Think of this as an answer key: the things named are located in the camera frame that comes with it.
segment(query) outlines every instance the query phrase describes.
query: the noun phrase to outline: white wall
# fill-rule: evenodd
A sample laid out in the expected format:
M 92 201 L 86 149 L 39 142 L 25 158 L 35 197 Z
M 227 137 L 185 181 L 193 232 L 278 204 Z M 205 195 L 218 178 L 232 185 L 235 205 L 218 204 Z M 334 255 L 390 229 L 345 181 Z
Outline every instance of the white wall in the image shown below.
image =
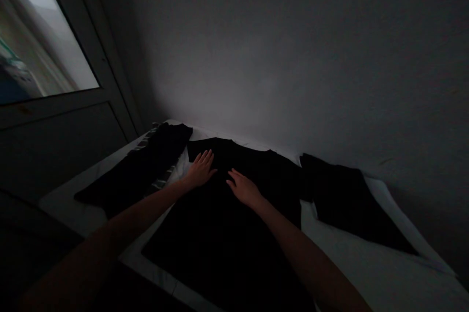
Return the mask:
M 359 167 L 469 277 L 468 0 L 102 2 L 146 124 Z

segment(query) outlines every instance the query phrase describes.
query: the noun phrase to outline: mattress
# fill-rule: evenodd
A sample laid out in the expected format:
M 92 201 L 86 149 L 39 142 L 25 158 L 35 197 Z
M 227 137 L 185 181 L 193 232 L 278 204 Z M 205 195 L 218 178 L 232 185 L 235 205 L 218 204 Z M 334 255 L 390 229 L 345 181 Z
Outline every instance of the mattress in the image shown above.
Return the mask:
M 168 120 L 169 124 L 180 122 Z M 256 150 L 272 149 L 299 165 L 296 154 L 275 147 L 233 138 L 193 125 L 191 141 L 211 137 L 233 139 L 239 145 Z M 78 234 L 87 237 L 106 222 L 101 208 L 81 204 L 73 195 L 111 170 L 144 138 L 142 136 L 106 157 L 85 172 L 55 189 L 39 202 L 39 207 Z M 184 150 L 167 184 L 181 179 L 190 167 Z M 411 221 L 399 209 L 385 183 L 365 178 L 371 193 L 394 221 L 399 230 L 419 252 L 421 257 L 367 242 L 347 232 L 318 221 L 314 206 L 301 202 L 301 225 L 308 235 L 340 268 L 345 276 L 374 311 L 448 311 L 469 308 L 469 295 L 455 278 L 451 267 L 436 253 Z M 171 274 L 159 268 L 144 256 L 141 250 L 152 237 L 169 208 L 147 231 L 139 236 L 119 257 L 119 260 L 197 311 L 220 311 L 197 292 L 178 282 Z

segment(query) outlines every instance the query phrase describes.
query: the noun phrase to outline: folded shirt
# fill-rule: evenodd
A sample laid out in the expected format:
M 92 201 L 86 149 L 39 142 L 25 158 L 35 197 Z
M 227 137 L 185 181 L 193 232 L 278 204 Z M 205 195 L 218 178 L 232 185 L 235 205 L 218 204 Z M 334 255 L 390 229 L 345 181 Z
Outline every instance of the folded shirt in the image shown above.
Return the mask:
M 314 202 L 318 219 L 367 241 L 418 255 L 376 202 L 359 169 L 333 166 L 304 153 L 303 200 Z

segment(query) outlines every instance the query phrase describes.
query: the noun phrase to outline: black clothing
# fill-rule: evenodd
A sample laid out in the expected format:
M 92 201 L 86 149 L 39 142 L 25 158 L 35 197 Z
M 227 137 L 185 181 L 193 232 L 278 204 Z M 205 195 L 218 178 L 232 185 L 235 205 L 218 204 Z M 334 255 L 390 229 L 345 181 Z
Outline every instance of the black clothing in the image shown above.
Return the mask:
M 263 221 L 226 184 L 235 168 L 300 228 L 301 168 L 275 152 L 218 138 L 188 143 L 189 159 L 211 149 L 218 172 L 178 200 L 142 254 L 226 311 L 314 310 Z
M 362 239 L 418 255 L 376 202 L 359 169 L 333 166 L 304 153 L 305 198 L 314 202 L 318 219 Z
M 75 194 L 75 200 L 102 207 L 108 219 L 140 201 L 151 183 L 161 177 L 181 155 L 192 128 L 164 123 L 148 145 L 130 152 L 113 169 Z

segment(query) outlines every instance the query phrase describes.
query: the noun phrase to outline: black t-shirt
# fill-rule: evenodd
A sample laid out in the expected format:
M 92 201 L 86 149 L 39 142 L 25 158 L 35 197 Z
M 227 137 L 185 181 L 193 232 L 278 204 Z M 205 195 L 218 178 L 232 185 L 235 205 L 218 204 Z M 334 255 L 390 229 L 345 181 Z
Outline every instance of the black t-shirt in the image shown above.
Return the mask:
M 314 310 L 263 221 L 226 184 L 235 168 L 300 228 L 301 169 L 269 151 L 219 138 L 188 143 L 191 162 L 211 149 L 218 172 L 181 198 L 142 254 L 226 311 Z

